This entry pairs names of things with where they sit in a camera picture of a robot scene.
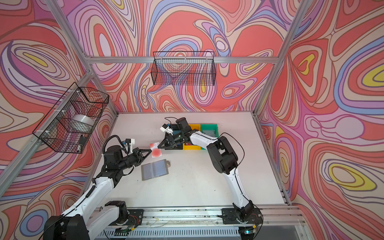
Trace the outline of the white card with red dot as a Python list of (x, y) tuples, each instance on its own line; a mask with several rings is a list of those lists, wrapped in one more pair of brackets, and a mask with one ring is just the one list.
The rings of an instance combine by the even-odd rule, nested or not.
[(158, 158), (162, 156), (161, 149), (158, 148), (160, 143), (152, 143), (150, 144), (150, 148), (152, 151), (152, 158)]

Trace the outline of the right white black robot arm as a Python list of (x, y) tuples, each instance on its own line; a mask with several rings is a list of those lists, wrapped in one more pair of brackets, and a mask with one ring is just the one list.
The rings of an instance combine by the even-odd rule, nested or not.
[(174, 124), (163, 124), (160, 130), (165, 138), (159, 149), (175, 149), (182, 144), (192, 144), (208, 151), (215, 170), (223, 174), (232, 193), (236, 220), (246, 222), (252, 215), (255, 205), (247, 196), (238, 171), (238, 155), (226, 137), (211, 137), (192, 129), (186, 118), (177, 119)]

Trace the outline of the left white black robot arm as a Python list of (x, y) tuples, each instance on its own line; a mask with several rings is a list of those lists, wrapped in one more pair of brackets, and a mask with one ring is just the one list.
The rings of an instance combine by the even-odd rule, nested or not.
[(92, 217), (96, 207), (126, 176), (124, 170), (140, 166), (152, 153), (151, 149), (134, 148), (134, 139), (122, 141), (119, 136), (113, 138), (118, 145), (103, 145), (104, 164), (101, 172), (92, 179), (92, 185), (79, 199), (59, 216), (50, 217), (45, 225), (42, 240), (94, 240), (112, 223), (126, 223), (129, 213), (124, 201), (111, 201), (104, 210)]

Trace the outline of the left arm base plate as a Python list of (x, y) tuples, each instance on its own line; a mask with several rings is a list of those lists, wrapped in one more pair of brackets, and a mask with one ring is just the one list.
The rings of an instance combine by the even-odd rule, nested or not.
[(110, 223), (108, 226), (127, 226), (127, 227), (137, 227), (140, 226), (143, 222), (143, 209), (131, 209), (127, 210), (126, 214), (123, 214), (122, 217), (118, 217), (117, 220)]

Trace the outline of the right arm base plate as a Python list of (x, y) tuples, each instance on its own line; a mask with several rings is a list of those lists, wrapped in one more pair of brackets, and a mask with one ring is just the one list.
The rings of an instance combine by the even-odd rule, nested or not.
[(235, 208), (223, 208), (221, 209), (219, 217), (223, 220), (225, 225), (260, 225), (264, 221), (261, 211), (255, 208), (248, 213), (241, 213)]

